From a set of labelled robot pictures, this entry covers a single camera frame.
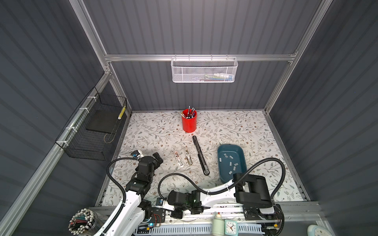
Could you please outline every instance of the red pen holder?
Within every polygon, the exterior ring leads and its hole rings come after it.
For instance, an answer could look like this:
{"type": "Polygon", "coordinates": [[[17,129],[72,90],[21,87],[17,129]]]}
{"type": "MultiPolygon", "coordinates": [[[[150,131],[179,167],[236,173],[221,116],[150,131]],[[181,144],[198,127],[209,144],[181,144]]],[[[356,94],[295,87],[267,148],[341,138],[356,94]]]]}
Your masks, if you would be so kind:
{"type": "MultiPolygon", "coordinates": [[[[183,114],[185,116],[188,115],[188,111],[189,109],[185,109],[183,111],[183,114]]],[[[196,129],[197,129],[197,111],[194,111],[194,116],[193,118],[190,118],[190,119],[186,119],[184,117],[182,117],[182,120],[183,120],[183,130],[187,133],[192,133],[194,132],[196,129]]]]}

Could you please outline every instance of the black wire mesh basket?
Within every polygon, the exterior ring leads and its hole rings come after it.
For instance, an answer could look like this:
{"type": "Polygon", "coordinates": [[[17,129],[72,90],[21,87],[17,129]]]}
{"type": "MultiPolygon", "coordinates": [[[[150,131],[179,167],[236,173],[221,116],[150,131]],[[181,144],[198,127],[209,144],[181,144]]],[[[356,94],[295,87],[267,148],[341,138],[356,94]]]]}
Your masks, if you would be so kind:
{"type": "Polygon", "coordinates": [[[80,108],[83,111],[77,121],[70,127],[66,124],[61,132],[69,129],[65,140],[57,139],[56,143],[69,157],[111,160],[126,121],[126,115],[123,114],[126,104],[125,97],[97,93],[86,108],[80,108]],[[108,131],[96,130],[101,122],[93,123],[93,120],[99,115],[107,118],[108,131]]]}

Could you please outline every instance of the wire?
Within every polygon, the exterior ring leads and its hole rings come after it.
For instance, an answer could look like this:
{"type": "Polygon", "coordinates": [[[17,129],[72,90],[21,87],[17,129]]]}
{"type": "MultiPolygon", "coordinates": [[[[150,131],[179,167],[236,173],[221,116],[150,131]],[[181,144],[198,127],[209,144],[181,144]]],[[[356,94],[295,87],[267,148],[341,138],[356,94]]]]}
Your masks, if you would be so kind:
{"type": "Polygon", "coordinates": [[[152,229],[153,227],[156,226],[156,223],[157,223],[157,218],[156,218],[156,215],[153,214],[155,216],[155,224],[153,226],[150,226],[150,224],[147,224],[147,225],[139,225],[137,227],[137,233],[140,233],[140,232],[145,232],[145,233],[148,233],[150,231],[150,229],[152,229]]]}
{"type": "Polygon", "coordinates": [[[108,134],[105,134],[105,136],[104,136],[104,142],[105,142],[105,143],[111,143],[111,142],[113,142],[115,135],[113,136],[113,139],[112,139],[110,142],[106,142],[106,141],[105,141],[105,137],[106,137],[107,135],[108,135],[108,134]]]}
{"type": "Polygon", "coordinates": [[[160,215],[156,215],[156,216],[158,216],[158,217],[159,217],[159,221],[160,221],[159,223],[161,223],[161,217],[160,217],[160,215]]]}
{"type": "Polygon", "coordinates": [[[277,236],[277,235],[279,235],[279,234],[282,232],[282,230],[284,229],[285,217],[284,217],[284,214],[283,214],[282,210],[281,210],[279,207],[277,207],[277,206],[273,206],[273,208],[274,208],[274,210],[276,211],[276,213],[277,213],[277,214],[280,216],[280,218],[281,218],[280,229],[277,231],[276,234],[272,235],[272,236],[277,236]]]}
{"type": "MultiPolygon", "coordinates": [[[[118,186],[118,188],[121,190],[122,192],[122,203],[125,203],[126,202],[126,191],[125,189],[122,187],[122,185],[120,183],[118,183],[113,177],[112,175],[110,174],[110,167],[112,166],[112,164],[114,162],[117,162],[119,160],[138,160],[137,158],[132,158],[132,157],[122,157],[122,158],[118,158],[118,159],[115,159],[113,161],[111,161],[108,165],[108,167],[106,168],[106,175],[108,175],[109,179],[116,185],[118,186]]],[[[113,223],[115,222],[115,220],[117,219],[117,217],[119,216],[119,214],[121,213],[123,207],[125,206],[125,204],[121,204],[121,206],[119,207],[117,213],[114,215],[113,219],[110,221],[110,223],[108,224],[108,226],[104,229],[104,231],[102,232],[102,235],[106,235],[107,231],[110,229],[110,227],[113,225],[113,223]]]]}
{"type": "Polygon", "coordinates": [[[247,212],[252,212],[252,213],[254,213],[254,214],[256,214],[256,215],[258,215],[258,216],[261,216],[261,214],[260,213],[258,213],[258,212],[256,212],[256,211],[254,211],[254,210],[252,210],[252,209],[249,209],[247,212]]]}
{"type": "Polygon", "coordinates": [[[147,221],[142,221],[142,223],[150,222],[151,219],[152,219],[152,216],[147,221]]]}
{"type": "MultiPolygon", "coordinates": [[[[277,213],[278,214],[278,212],[275,212],[275,213],[277,213]]],[[[281,221],[278,219],[278,217],[276,216],[276,218],[277,218],[277,220],[278,220],[278,223],[281,223],[281,221]]]]}
{"type": "Polygon", "coordinates": [[[279,223],[279,224],[280,224],[281,222],[280,222],[280,220],[278,219],[278,217],[277,217],[277,216],[276,216],[276,219],[277,219],[277,223],[279,223]]]}
{"type": "Polygon", "coordinates": [[[275,162],[278,162],[278,164],[281,166],[281,169],[282,169],[282,174],[281,174],[281,179],[280,181],[278,182],[276,188],[273,190],[272,194],[270,195],[270,199],[273,201],[273,198],[274,198],[274,195],[277,193],[278,189],[280,189],[280,187],[282,186],[284,180],[285,180],[285,174],[286,174],[286,170],[285,170],[285,165],[283,164],[283,162],[280,160],[280,159],[277,159],[277,158],[274,158],[274,157],[270,157],[270,158],[265,158],[261,161],[258,161],[257,163],[255,163],[253,166],[251,166],[246,172],[244,172],[242,174],[242,176],[236,180],[232,185],[230,185],[229,187],[227,188],[224,188],[224,189],[221,189],[221,190],[218,190],[218,191],[214,191],[214,192],[208,192],[208,191],[205,191],[203,190],[202,188],[198,187],[190,178],[188,178],[187,176],[183,175],[183,174],[180,174],[180,173],[171,173],[171,174],[167,174],[166,176],[164,176],[159,184],[158,184],[158,193],[159,193],[159,196],[161,198],[164,199],[164,197],[162,196],[161,194],[161,191],[160,191],[160,186],[161,186],[161,183],[163,182],[163,180],[165,180],[167,177],[169,176],[173,176],[173,175],[178,175],[178,176],[182,176],[184,177],[185,179],[187,179],[197,190],[199,190],[201,193],[204,193],[204,194],[207,194],[207,195],[217,195],[217,194],[220,194],[220,193],[224,193],[226,191],[228,191],[230,188],[233,188],[235,187],[237,184],[239,184],[254,168],[256,168],[257,166],[265,163],[265,162],[268,162],[268,161],[275,161],[275,162]]]}
{"type": "Polygon", "coordinates": [[[196,221],[196,220],[199,220],[199,219],[205,219],[205,218],[196,218],[194,220],[190,220],[190,221],[183,221],[182,219],[178,219],[179,221],[182,221],[182,222],[192,222],[192,221],[196,221]]]}

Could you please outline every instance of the white cable tray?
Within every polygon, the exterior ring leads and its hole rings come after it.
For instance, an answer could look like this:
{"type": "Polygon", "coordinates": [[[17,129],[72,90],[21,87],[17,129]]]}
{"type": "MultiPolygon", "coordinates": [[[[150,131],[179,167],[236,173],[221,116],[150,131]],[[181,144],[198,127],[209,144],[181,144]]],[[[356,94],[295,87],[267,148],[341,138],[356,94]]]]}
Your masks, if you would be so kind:
{"type": "Polygon", "coordinates": [[[175,83],[232,83],[238,66],[236,57],[172,57],[175,83]]]}
{"type": "MultiPolygon", "coordinates": [[[[239,233],[248,234],[265,234],[261,231],[261,225],[251,223],[238,223],[239,233]]],[[[189,224],[189,225],[162,225],[152,228],[147,233],[138,233],[135,230],[134,235],[191,235],[191,234],[210,234],[211,224],[189,224]]]]}

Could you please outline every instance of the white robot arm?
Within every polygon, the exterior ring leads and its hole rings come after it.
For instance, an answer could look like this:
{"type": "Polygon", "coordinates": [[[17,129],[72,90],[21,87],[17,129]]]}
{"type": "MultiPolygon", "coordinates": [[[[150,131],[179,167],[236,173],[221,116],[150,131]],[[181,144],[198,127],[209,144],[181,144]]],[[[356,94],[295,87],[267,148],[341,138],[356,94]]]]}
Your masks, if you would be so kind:
{"type": "Polygon", "coordinates": [[[142,208],[138,207],[141,202],[142,198],[140,195],[137,195],[134,191],[127,191],[126,202],[122,203],[121,200],[108,220],[94,236],[130,236],[145,218],[145,211],[142,208]],[[104,229],[114,219],[122,204],[124,204],[125,206],[123,207],[121,213],[118,215],[107,232],[103,233],[104,229]]]}
{"type": "MultiPolygon", "coordinates": [[[[154,170],[163,162],[158,153],[153,156],[144,157],[139,151],[134,153],[134,157],[141,157],[136,169],[137,174],[127,185],[126,189],[111,177],[107,172],[109,178],[121,188],[123,195],[126,196],[125,202],[123,200],[118,204],[114,212],[110,215],[109,219],[102,226],[102,228],[95,234],[96,236],[130,236],[140,223],[150,219],[152,208],[151,202],[143,200],[144,196],[150,189],[154,170]]],[[[252,212],[258,211],[261,215],[266,215],[267,218],[273,218],[275,213],[275,203],[273,201],[274,194],[278,191],[285,178],[284,164],[276,158],[267,158],[257,162],[246,173],[236,173],[233,179],[229,182],[210,189],[201,189],[196,186],[188,177],[179,173],[172,173],[166,175],[160,180],[158,185],[158,192],[160,193],[160,185],[162,181],[171,175],[179,175],[188,179],[197,190],[191,193],[179,193],[171,191],[167,198],[158,197],[156,207],[164,208],[171,211],[171,217],[181,219],[184,210],[190,210],[191,214],[201,214],[204,209],[209,209],[215,204],[225,201],[236,200],[237,203],[243,204],[243,208],[251,210],[252,212]],[[281,180],[270,195],[266,185],[265,178],[257,175],[248,174],[256,166],[266,161],[277,161],[282,168],[281,180]]]]}

